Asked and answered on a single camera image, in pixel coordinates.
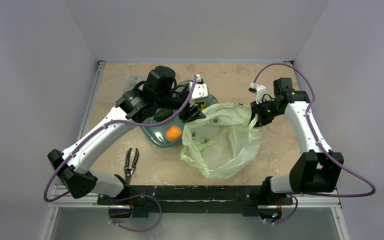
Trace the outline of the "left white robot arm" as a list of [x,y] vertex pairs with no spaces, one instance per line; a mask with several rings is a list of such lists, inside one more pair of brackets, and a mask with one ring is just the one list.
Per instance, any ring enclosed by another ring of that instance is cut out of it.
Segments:
[[59,178],[74,199],[89,193],[109,196],[118,205],[129,199],[128,179],[118,174],[92,173],[91,167],[118,139],[135,127],[154,128],[179,118],[184,123],[202,119],[199,106],[209,96],[208,86],[195,74],[187,84],[178,84],[175,71],[167,66],[152,69],[145,80],[122,94],[109,113],[91,131],[63,151],[53,149],[47,158],[54,169],[43,198],[54,178]]

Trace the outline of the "light green plastic bag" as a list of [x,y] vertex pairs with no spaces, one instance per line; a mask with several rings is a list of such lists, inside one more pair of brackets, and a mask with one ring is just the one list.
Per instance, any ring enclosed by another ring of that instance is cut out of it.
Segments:
[[217,103],[183,128],[180,158],[207,179],[226,180],[257,156],[264,134],[250,105]]

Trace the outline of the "dark green fake avocado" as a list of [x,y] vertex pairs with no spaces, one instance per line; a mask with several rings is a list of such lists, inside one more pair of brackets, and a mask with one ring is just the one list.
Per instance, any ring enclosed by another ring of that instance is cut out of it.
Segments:
[[162,121],[165,121],[166,119],[168,119],[169,117],[171,117],[173,115],[174,111],[171,110],[171,109],[160,109],[156,112],[155,116],[153,117],[153,119],[159,123],[159,122],[162,122]]

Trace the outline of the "orange fake peach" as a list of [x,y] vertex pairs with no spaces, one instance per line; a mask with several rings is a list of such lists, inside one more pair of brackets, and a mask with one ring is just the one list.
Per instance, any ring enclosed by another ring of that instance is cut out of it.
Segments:
[[172,125],[165,132],[165,138],[169,143],[174,143],[183,135],[183,130],[177,125]]

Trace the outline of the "teal plastic bin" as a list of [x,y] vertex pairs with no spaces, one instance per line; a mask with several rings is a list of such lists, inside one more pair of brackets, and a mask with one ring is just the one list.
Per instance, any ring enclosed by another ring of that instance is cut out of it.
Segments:
[[[185,80],[185,81],[178,83],[177,86],[179,86],[179,87],[176,87],[177,88],[176,90],[180,91],[182,89],[186,89],[190,82],[192,82],[192,81],[191,80]],[[201,109],[204,110],[205,108],[207,108],[211,105],[217,104],[217,103],[219,103],[217,98],[214,95],[209,93],[208,99],[206,101],[200,103],[200,105],[201,105]],[[144,121],[144,123],[145,124],[156,124],[157,122],[153,119],[153,117],[150,117],[150,118],[147,118]],[[179,126],[183,130],[185,123],[183,121],[181,121],[180,118],[177,116],[176,118],[172,119],[169,122],[166,122],[163,125],[156,126],[156,127],[140,127],[140,129],[142,130],[144,135],[151,142],[153,142],[155,145],[157,145],[158,147],[169,148],[169,147],[173,147],[173,146],[176,146],[176,145],[182,143],[182,138],[179,138],[177,141],[172,142],[172,143],[170,143],[166,140],[165,133],[169,129],[169,127],[171,127],[173,125]]]

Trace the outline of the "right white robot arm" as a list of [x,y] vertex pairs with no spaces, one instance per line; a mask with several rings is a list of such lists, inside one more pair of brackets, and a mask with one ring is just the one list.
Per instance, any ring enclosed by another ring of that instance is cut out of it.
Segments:
[[292,125],[300,149],[300,157],[290,172],[282,176],[266,178],[267,186],[260,196],[268,204],[274,203],[281,194],[331,193],[335,190],[341,168],[331,161],[334,158],[343,164],[340,152],[334,152],[323,139],[313,115],[310,98],[305,91],[295,90],[291,78],[279,78],[273,82],[274,97],[268,100],[265,86],[251,83],[249,91],[255,94],[251,106],[251,117],[256,119],[254,127],[270,124],[275,117],[285,115]]

